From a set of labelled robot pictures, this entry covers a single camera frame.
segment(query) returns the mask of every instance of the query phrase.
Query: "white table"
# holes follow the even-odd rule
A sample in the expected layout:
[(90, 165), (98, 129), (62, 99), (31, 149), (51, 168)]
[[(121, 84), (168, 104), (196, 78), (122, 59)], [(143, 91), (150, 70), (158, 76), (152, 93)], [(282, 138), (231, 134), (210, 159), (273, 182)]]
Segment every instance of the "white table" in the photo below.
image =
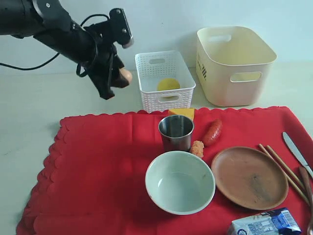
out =
[[(215, 108), (197, 87), (192, 107)], [(102, 100), (89, 78), (75, 74), (0, 75), (0, 234), (13, 235), (48, 147), (67, 116), (142, 109), (138, 80)], [(313, 63), (276, 64), (260, 100), (251, 106), (288, 106), (313, 136)]]

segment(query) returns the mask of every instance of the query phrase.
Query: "red tablecloth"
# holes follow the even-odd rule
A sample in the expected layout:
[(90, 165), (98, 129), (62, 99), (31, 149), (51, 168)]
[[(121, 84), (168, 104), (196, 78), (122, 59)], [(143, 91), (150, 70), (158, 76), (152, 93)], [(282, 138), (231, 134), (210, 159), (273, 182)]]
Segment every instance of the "red tablecloth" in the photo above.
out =
[[(166, 113), (87, 115), (61, 120), (61, 128), (38, 175), (18, 235), (222, 235), (234, 219), (257, 211), (237, 206), (218, 190), (203, 211), (187, 216), (168, 214), (149, 198), (144, 183), (150, 162), (163, 152), (158, 122)], [(289, 133), (313, 166), (313, 141), (286, 107), (195, 112), (193, 140), (210, 122), (224, 123), (220, 139), (204, 151), (210, 165), (221, 150), (241, 145), (271, 145), (298, 174), (282, 132)], [(309, 208), (290, 187), (285, 202), (306, 231)]]

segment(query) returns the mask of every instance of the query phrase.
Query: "white ceramic bowl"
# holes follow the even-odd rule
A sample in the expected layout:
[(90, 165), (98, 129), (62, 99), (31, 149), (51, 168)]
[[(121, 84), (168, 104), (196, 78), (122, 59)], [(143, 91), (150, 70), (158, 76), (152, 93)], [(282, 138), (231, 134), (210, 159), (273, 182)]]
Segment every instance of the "white ceramic bowl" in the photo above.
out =
[(172, 151), (155, 158), (146, 172), (146, 189), (161, 209), (179, 215), (203, 210), (215, 193), (208, 165), (197, 156)]

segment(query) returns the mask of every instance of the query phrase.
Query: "clay plate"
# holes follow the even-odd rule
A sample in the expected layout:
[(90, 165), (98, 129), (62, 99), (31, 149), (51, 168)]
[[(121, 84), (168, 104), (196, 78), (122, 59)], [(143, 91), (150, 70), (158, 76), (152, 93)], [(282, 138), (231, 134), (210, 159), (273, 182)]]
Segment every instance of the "clay plate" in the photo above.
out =
[(218, 189), (240, 206), (269, 210), (286, 199), (288, 182), (282, 169), (258, 150), (225, 149), (215, 156), (211, 169)]

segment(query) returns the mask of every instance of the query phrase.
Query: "sausage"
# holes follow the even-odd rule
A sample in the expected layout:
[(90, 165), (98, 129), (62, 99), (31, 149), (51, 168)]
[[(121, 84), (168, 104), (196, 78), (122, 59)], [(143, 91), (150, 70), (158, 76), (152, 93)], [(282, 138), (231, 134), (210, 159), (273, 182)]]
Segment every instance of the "sausage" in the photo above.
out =
[(209, 130), (207, 133), (204, 135), (202, 142), (206, 147), (210, 146), (213, 144), (220, 136), (221, 131), (222, 131), (222, 121), (220, 119), (216, 119), (212, 122)]
[(203, 158), (204, 144), (201, 141), (194, 141), (190, 149), (190, 153), (196, 155), (199, 158)]

